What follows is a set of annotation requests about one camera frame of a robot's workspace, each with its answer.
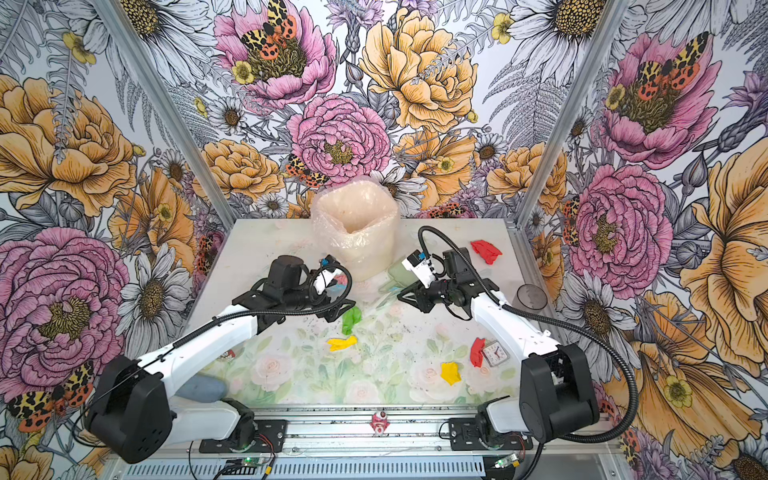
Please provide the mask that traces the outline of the green plastic dustpan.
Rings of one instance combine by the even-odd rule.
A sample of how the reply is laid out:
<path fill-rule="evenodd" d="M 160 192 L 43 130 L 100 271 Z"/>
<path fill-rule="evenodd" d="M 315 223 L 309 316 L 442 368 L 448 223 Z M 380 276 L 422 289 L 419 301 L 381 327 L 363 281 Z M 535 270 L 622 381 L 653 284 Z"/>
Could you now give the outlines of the green plastic dustpan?
<path fill-rule="evenodd" d="M 401 263 L 392 264 L 387 269 L 386 274 L 387 280 L 382 285 L 381 292 L 398 292 L 414 282 L 418 282 L 418 278 Z"/>

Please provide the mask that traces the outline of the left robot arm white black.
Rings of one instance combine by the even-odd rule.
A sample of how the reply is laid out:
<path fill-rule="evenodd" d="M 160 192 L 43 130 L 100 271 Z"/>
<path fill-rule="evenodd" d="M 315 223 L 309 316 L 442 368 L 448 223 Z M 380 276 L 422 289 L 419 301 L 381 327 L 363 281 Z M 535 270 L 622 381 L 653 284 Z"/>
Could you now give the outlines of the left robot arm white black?
<path fill-rule="evenodd" d="M 214 360 L 290 317 L 338 319 L 354 304 L 349 289 L 331 293 L 339 277 L 353 284 L 331 255 L 315 269 L 296 256 L 277 257 L 267 277 L 202 326 L 139 358 L 110 361 L 84 408 L 85 431 L 128 464 L 178 443 L 210 440 L 249 449 L 257 438 L 250 408 L 232 399 L 179 398 L 178 392 Z"/>

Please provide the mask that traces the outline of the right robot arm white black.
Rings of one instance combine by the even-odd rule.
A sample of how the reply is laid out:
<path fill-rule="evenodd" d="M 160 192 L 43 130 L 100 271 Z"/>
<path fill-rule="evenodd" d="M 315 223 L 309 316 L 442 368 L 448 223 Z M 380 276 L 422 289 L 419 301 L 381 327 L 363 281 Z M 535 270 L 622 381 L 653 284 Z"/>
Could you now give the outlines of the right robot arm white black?
<path fill-rule="evenodd" d="M 475 421 L 482 442 L 496 446 L 521 433 L 547 443 L 596 424 L 600 414 L 584 352 L 576 344 L 560 344 L 549 331 L 512 312 L 499 287 L 489 278 L 479 278 L 466 254 L 464 248 L 446 251 L 439 261 L 441 274 L 423 252 L 406 256 L 401 265 L 415 281 L 398 294 L 398 300 L 422 313 L 437 305 L 462 309 L 467 319 L 478 322 L 495 339 L 480 349 L 483 358 L 519 364 L 517 396 L 478 407 Z"/>

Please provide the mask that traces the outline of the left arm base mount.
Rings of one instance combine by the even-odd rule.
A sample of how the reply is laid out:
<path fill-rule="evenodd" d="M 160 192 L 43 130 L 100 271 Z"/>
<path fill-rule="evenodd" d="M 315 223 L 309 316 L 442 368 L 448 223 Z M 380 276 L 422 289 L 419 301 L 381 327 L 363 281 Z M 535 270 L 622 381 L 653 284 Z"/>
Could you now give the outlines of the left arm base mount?
<path fill-rule="evenodd" d="M 287 437 L 287 426 L 285 420 L 247 420 L 236 426 L 226 439 L 202 440 L 198 451 L 202 454 L 280 453 Z"/>

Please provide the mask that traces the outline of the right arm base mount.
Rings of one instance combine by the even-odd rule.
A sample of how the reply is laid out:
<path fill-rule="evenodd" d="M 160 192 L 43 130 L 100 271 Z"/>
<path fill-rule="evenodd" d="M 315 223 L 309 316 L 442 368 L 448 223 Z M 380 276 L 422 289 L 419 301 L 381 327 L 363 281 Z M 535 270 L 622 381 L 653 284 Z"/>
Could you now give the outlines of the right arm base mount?
<path fill-rule="evenodd" d="M 449 418 L 447 430 L 439 435 L 450 442 L 453 451 L 528 451 L 533 448 L 530 437 L 520 432 L 498 433 L 489 423 L 477 418 Z"/>

